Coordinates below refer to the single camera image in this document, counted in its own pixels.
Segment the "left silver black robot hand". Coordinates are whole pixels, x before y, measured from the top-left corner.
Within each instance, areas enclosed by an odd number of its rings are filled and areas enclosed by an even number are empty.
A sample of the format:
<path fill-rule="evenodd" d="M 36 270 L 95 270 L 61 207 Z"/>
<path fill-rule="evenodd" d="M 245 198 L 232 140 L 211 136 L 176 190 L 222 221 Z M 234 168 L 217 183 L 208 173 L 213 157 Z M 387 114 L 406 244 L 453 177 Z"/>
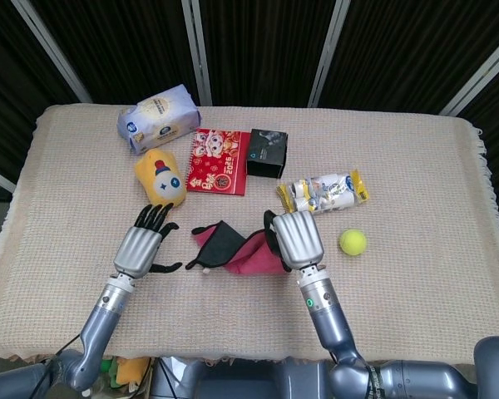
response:
<path fill-rule="evenodd" d="M 141 210 L 116 253 L 114 265 L 118 273 L 140 279 L 148 273 L 174 273 L 182 266 L 182 262 L 171 265 L 155 263 L 162 242 L 171 231 L 179 228 L 175 222 L 166 222 L 173 207 L 173 203 L 149 204 Z"/>

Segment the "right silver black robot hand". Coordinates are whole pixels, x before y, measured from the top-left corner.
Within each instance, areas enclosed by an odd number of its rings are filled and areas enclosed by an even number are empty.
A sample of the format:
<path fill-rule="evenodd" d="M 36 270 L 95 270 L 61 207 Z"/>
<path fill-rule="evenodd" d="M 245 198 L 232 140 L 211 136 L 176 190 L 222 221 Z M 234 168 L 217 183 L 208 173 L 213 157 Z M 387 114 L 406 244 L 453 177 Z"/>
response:
<path fill-rule="evenodd" d="M 322 240 L 309 211 L 280 215 L 265 211 L 264 234 L 270 251 L 287 273 L 317 265 L 324 257 Z"/>

